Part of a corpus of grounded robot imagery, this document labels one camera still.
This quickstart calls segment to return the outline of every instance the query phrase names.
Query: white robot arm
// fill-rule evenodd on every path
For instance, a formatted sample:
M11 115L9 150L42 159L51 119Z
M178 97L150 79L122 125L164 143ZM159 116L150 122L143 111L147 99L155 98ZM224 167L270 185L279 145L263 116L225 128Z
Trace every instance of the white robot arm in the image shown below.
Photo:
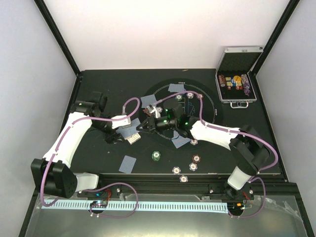
M148 132L163 132L174 129L182 137L203 140L222 146L233 153L237 166L228 178L228 184L234 190L240 190L244 184L263 166L270 153L268 149L256 140L227 131L241 131L259 137L259 134L251 127L229 128L207 122L199 118L184 114L182 105L174 98L165 100L163 107L167 116L152 115L143 121L137 130Z
M75 192L97 187L99 180L97 174L74 174L70 167L81 139L91 126L105 132L105 140L108 143L112 143L121 138L116 133L118 127L131 125L130 118L123 119L126 115L115 116L112 119L121 120L112 122L89 119L90 116L100 117L105 105L106 98L97 92L93 93L92 99L89 101L76 101L74 103L67 123L54 145L43 156L43 159L34 159L31 164L34 182L38 191L40 191L44 170L52 157L53 160L45 181L45 194L70 198Z

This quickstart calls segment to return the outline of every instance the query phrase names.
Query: purple cable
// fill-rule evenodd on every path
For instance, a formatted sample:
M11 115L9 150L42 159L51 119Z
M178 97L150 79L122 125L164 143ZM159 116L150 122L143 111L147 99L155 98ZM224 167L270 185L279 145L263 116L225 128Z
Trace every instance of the purple cable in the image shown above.
M105 186L105 187L102 187L102 188L100 188L100 189L95 189L95 190L87 189L87 190L83 190L83 191L84 191L84 192L89 192L89 193L95 193L95 192L99 192L99 191L105 190L105 189L107 189L107 188L109 188L109 187L112 187L112 186L114 186L114 185L125 185L125 186L128 186L131 190L133 190L133 192L134 192L135 195L136 195L136 204L135 204L135 207L134 207L134 209L133 209L129 214L127 214L127 215L125 215L125 216L110 216L110 215L102 215L102 214L99 214L99 216L109 217L109 218L115 218L115 219L121 219L121 218L126 218L126 217L131 216L131 215L136 211L136 209L137 209L137 207L138 207L138 195L137 195L136 190L135 190L132 186L130 186L129 184L118 182L118 183L109 184L109 185L107 185L107 186ZM90 207L90 213L91 213L91 215L95 214L95 213L92 213L92 208L93 208L93 206Z
M126 116L126 117L119 118L119 119L84 117L84 118L79 118L79 119L75 120L75 121L72 123L72 125L74 125L75 123L77 123L77 122L79 122L79 121L81 121L81 120L84 120L84 119L101 120L101 121L111 121L111 122L113 122L113 121L121 121L121 120L130 118L131 116L133 116L133 115L137 112L137 110L139 109L139 106L140 106L140 100L139 100L138 98L136 98L136 97L133 97L133 98L130 98L129 100L127 100L127 101L125 102L125 104L123 105L123 111L125 111L126 105L127 105L130 101L132 101L132 100L136 100L136 101L137 101L137 106L136 106L136 108L134 109L134 111L133 111L132 113L130 113L128 116ZM58 143L57 143L57 146L56 146L56 148L55 148L55 152L58 151L61 142L62 142L63 139L65 138L65 136L66 136L67 132L70 130L70 128L71 128L71 126L67 127L67 129L65 130L65 132L63 133L63 135L60 137L60 139L59 139L59 141L58 141ZM48 174L50 165L52 164L53 159L54 159L55 156L56 156L56 154L53 154L52 157L50 158L49 162L47 163L46 169L45 169L45 171L44 171L43 178L42 178L41 184L40 184L40 193L39 193L39 195L40 195L40 201L41 201L41 203L42 203L43 206L52 206L52 205L59 199L59 198L57 197L57 198L54 199L54 201L51 202L50 204L45 203L45 200L44 200L44 187L45 187L45 182L46 182L46 178L47 178L47 174Z
M182 92L178 92L178 93L169 95L169 96L167 96L167 97L165 97L165 98L163 98L163 99L161 99L161 100L158 100L158 101L155 102L154 104L157 105L157 104L161 103L162 101L165 101L165 100L167 100L167 99L169 99L169 98L172 98L172 97L174 97L174 96L176 96L176 95L181 95L181 94L185 94L185 93L189 93L189 92L191 92L191 93L193 93L193 94L195 94L195 95L199 95L197 92L191 91L191 90L189 90L189 91L182 91ZM199 98L199 101L200 101L199 119L200 119L201 123L205 126L205 125L206 125L206 124L205 124L205 121L204 121L203 118L202 118L202 110L203 110L203 101L202 101L202 98ZM258 142L261 142L263 145L265 145L266 147L268 147L268 148L272 151L272 153L274 154L274 156L275 156L275 161L272 162L271 164L267 165L267 166L264 166L264 167L260 168L259 171L260 171L260 170L265 170L265 169L271 168L271 167L273 167L273 166L275 166L275 165L277 164L277 162L278 162L278 155L277 155L277 152L276 152L276 150L273 148L273 146L271 146L271 145L270 145L268 142L266 142L265 140L263 140L263 139L261 139L261 138L259 138L259 137L257 137L257 136L254 136L254 135L252 135L252 134L246 133L246 132L235 131L235 130L228 130L228 129L226 129L226 128L220 128L220 127L214 126L214 125L212 125L212 124L207 124L206 126L209 127L209 128L214 128L214 129L223 131L223 132L235 133L235 134L243 135L243 136L246 136L246 137L250 137L250 138L252 138L252 139L254 139L254 140L257 140Z
M49 167L51 165L51 163L53 162L53 159L55 157L56 154L53 154L46 166L46 169L44 171L44 174L43 174L43 178L41 180L41 184L40 184L40 201L42 203L43 206L52 206L55 202L58 201L59 197L55 198L54 201L52 201L50 204L47 204L44 200L44 186L45 186L45 181L46 181L46 177L47 177L47 174L48 174L48 170L49 170Z
M253 181L256 181L256 180L260 180L260 182L262 183L262 188L263 188L263 201L262 201L262 205L260 207L260 209L258 211L256 211L255 213L253 213L252 215L249 215L249 216L234 216L230 211L228 211L228 214L231 216L231 217L237 217L237 218L250 218L250 217L254 217L256 215L258 215L262 209L264 208L265 206L265 203L266 203L266 186L265 186L265 183L263 182L262 178L260 177L256 177L254 179L252 179L250 182L252 183Z

